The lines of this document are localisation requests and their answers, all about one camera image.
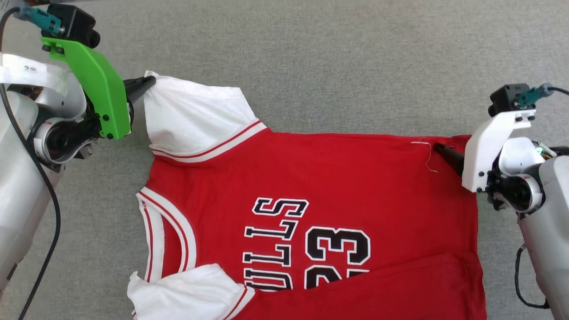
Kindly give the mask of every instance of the shirt sleeve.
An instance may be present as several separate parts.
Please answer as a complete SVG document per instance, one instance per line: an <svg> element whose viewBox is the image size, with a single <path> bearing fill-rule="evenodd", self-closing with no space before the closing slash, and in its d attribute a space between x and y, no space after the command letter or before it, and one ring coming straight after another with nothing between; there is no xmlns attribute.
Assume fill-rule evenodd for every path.
<svg viewBox="0 0 569 320"><path fill-rule="evenodd" d="M255 295L237 284L217 264L146 282L137 272L130 277L127 295L137 320L221 320L245 306Z"/></svg>
<svg viewBox="0 0 569 320"><path fill-rule="evenodd" d="M210 87L174 77L156 77L144 96L151 148L174 155L205 152L257 119L239 88Z"/></svg>

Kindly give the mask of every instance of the teal connector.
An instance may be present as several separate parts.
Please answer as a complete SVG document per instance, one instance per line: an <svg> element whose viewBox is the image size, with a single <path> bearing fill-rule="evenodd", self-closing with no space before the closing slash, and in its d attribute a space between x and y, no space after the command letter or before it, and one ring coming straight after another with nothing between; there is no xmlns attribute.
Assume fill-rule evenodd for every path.
<svg viewBox="0 0 569 320"><path fill-rule="evenodd" d="M25 4L19 5L20 12L14 16L23 21L30 21L44 31L54 35L65 32L65 28L61 26L61 19L51 15L41 9L33 8Z"/></svg>
<svg viewBox="0 0 569 320"><path fill-rule="evenodd" d="M553 91L549 90L552 87L549 83L544 83L539 88L532 88L528 92L520 95L514 100L514 104L525 109L533 104L535 104L539 99L549 97L553 94Z"/></svg>

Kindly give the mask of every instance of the gray carpet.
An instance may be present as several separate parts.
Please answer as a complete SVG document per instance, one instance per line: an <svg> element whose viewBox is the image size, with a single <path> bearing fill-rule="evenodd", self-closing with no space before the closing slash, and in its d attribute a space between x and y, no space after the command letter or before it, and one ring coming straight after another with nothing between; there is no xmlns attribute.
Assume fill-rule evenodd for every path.
<svg viewBox="0 0 569 320"><path fill-rule="evenodd" d="M79 5L98 20L98 50L124 79L150 69L241 87L275 131L468 134L488 118L489 95L506 83L569 88L564 0ZM11 21L7 33L6 52L48 61L37 28ZM138 105L130 136L101 141L93 158L67 167L57 188L60 243L27 319L130 318L126 285L133 271L144 271L147 254L134 197L152 163L142 112ZM569 99L556 94L539 105L534 127L521 134L568 145L567 121ZM549 311L528 309L516 297L514 258L522 238L514 214L494 212L482 196L479 206L489 318L551 319ZM0 318L17 318L53 228L50 208L0 303ZM521 285L529 301L543 302L527 255Z"/></svg>

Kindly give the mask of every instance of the red jersey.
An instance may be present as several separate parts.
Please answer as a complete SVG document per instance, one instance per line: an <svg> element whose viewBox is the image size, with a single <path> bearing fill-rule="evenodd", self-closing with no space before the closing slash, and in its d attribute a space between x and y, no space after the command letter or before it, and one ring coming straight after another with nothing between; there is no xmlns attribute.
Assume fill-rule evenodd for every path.
<svg viewBox="0 0 569 320"><path fill-rule="evenodd" d="M387 284L409 294L397 282L405 277L388 274L450 255L452 267L442 261L437 268L435 259L407 281L426 300L466 295L475 301L466 311L445 308L485 318L476 197L456 187L460 177L431 151L436 142L463 151L468 137L275 133L238 88L154 75L145 108L155 161L138 194L149 243L146 281L219 264L259 292L243 313L269 312L274 301L282 310L291 294L312 301L316 312L344 301L318 296L363 281L373 280L377 291L350 292L350 303L397 296L381 291ZM446 275L452 286L444 285ZM412 301L425 297L409 299L408 314L422 314Z"/></svg>

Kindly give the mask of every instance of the black cable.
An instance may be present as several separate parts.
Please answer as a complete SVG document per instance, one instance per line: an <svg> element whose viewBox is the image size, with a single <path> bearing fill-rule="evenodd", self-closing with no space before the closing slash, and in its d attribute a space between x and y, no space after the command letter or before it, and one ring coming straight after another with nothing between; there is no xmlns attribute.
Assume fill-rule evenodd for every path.
<svg viewBox="0 0 569 320"><path fill-rule="evenodd" d="M518 295L519 300L526 306L528 307L532 307L532 308L537 308L537 309L549 309L549 303L547 303L547 300L545 300L545 303L543 305L535 305L533 303L529 303L527 302L523 297L521 292L519 292L519 261L522 258L522 252L525 250L526 245L521 246L518 249L518 253L516 253L516 273L514 275L514 283L516 285L516 294Z"/></svg>
<svg viewBox="0 0 569 320"><path fill-rule="evenodd" d="M565 89L556 88L556 87L549 87L548 90L553 90L553 91L565 93L566 95L569 96L569 91L567 91L567 90L565 90Z"/></svg>
<svg viewBox="0 0 569 320"><path fill-rule="evenodd" d="M18 7L9 9L8 11L6 11L6 13L4 13L2 19L0 20L0 52L2 52L2 42L4 38L4 29L6 28L6 22L8 21L8 18L12 14L19 11L20 8ZM53 186L51 185L50 179L47 177L46 172L43 170L42 164L37 159L37 156L34 150L32 149L31 145L28 144L28 142L26 141L24 134L20 130L18 122L14 117L14 113L12 112L12 108L10 107L10 103L8 101L8 95L6 92L5 84L0 84L0 96L2 98L2 103L4 104L4 108L6 109L6 113L8 114L8 118L10 119L10 123L12 124L12 127L14 127L14 130L16 131L16 134L18 135L20 142L22 143L24 148L26 148L26 151L30 155L30 158L34 162L35 166L38 168L40 175L42 175L43 181L46 184L47 190L50 192L51 199L53 200L53 207L55 208L55 234L53 236L53 241L51 243L50 250L47 252L46 259L43 262L42 269L38 274L38 278L34 283L34 287L32 288L32 291L28 296L28 300L26 301L26 304L24 305L24 308L20 313L20 317L18 318L19 320L23 320L24 317L26 316L28 308L30 307L30 304L32 303L32 300L34 299L36 291L38 291L39 284L42 281L43 275L47 269L47 265L50 263L51 256L53 255L53 251L55 250L55 246L57 245L57 240L59 239L59 231L61 229L61 212L59 209L59 202L57 201L57 196L55 194Z"/></svg>

